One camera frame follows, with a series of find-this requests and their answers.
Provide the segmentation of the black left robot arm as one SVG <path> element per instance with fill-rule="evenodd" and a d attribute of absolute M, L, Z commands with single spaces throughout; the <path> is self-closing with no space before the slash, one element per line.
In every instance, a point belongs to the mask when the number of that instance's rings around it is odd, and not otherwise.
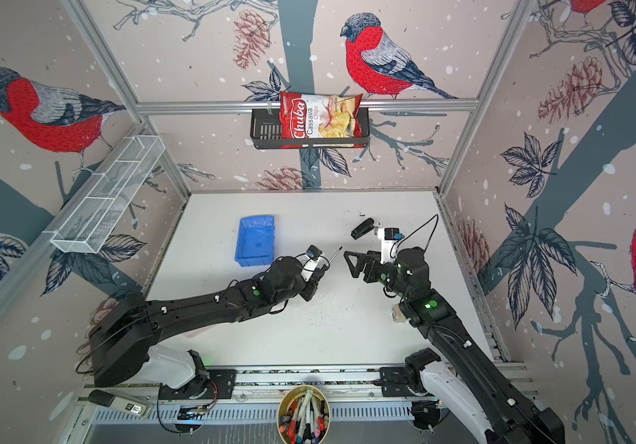
<path fill-rule="evenodd" d="M 296 296 L 308 302 L 330 266 L 322 255 L 281 256 L 264 272 L 233 280 L 219 292 L 164 301 L 129 295 L 90 331 L 94 384 L 109 388 L 128 381 L 151 360 L 151 347 L 176 335 L 275 315 L 273 307 Z"/>

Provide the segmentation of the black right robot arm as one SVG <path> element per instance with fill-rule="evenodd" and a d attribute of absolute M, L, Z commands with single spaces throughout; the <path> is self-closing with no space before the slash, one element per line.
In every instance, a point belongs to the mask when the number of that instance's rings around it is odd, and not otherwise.
<path fill-rule="evenodd" d="M 412 247 L 381 263 L 377 252 L 344 254 L 353 278 L 399 297 L 399 311 L 432 345 L 405 360 L 408 387 L 443 401 L 480 443 L 562 443 L 564 425 L 539 409 L 472 340 L 457 311 L 433 288 L 425 251 Z"/>

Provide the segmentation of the blue plastic bin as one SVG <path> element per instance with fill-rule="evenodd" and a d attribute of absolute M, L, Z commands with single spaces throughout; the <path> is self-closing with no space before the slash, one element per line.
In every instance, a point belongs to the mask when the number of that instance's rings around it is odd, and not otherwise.
<path fill-rule="evenodd" d="M 238 227 L 235 261 L 242 268 L 269 266 L 275 260 L 275 217 L 248 216 Z"/>

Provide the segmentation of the black stapler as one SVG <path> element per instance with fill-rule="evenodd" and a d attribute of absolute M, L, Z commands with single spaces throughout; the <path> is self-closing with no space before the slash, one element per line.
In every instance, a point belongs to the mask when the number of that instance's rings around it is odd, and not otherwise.
<path fill-rule="evenodd" d="M 366 218 L 358 226 L 353 229 L 350 233 L 350 236 L 353 240 L 358 240 L 361 237 L 365 236 L 369 232 L 371 232 L 375 227 L 375 221 L 373 218 Z"/>

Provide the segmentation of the cup of pens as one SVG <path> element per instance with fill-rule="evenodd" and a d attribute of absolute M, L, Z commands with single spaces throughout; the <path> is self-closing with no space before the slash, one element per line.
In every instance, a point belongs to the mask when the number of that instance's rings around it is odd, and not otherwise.
<path fill-rule="evenodd" d="M 329 401 L 310 385 L 292 388 L 282 399 L 276 417 L 279 437 L 285 444 L 325 444 L 332 423 Z"/>

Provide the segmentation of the red cassava chips bag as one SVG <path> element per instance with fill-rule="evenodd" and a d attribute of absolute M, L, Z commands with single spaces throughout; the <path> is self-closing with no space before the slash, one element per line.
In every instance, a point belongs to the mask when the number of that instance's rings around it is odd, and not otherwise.
<path fill-rule="evenodd" d="M 286 126 L 290 118 L 317 120 L 325 138 L 352 137 L 362 95 L 317 95 L 281 92 L 280 118 Z"/>

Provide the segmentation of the black handheld device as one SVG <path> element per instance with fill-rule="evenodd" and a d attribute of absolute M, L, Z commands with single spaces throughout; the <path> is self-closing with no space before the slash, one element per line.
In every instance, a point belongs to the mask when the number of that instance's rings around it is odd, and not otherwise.
<path fill-rule="evenodd" d="M 143 401 L 97 388 L 88 394 L 88 401 L 137 418 L 146 418 L 149 413 L 149 405 Z"/>

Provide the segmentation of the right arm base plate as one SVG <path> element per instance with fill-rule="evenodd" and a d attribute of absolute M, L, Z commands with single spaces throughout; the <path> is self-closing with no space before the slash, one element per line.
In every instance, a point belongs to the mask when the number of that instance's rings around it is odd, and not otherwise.
<path fill-rule="evenodd" d="M 421 386 L 416 377 L 406 366 L 381 367 L 378 386 L 385 398 L 430 397 L 431 394 Z"/>

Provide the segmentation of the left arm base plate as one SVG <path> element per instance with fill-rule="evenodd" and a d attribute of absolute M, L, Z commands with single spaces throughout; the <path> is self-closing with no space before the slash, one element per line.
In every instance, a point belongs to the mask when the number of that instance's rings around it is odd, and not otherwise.
<path fill-rule="evenodd" d="M 197 376 L 180 388 L 162 385 L 159 401 L 229 400 L 232 398 L 236 376 L 234 369 L 210 369 L 206 376 Z"/>

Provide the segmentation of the black wall basket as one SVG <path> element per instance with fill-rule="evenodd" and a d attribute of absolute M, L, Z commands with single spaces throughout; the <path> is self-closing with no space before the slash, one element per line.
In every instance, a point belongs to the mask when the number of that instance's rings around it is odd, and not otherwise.
<path fill-rule="evenodd" d="M 357 110 L 355 132 L 352 137 L 325 138 L 317 120 L 290 118 L 283 125 L 279 109 L 253 109 L 249 135 L 256 149 L 299 148 L 364 148 L 371 139 L 369 109 Z"/>

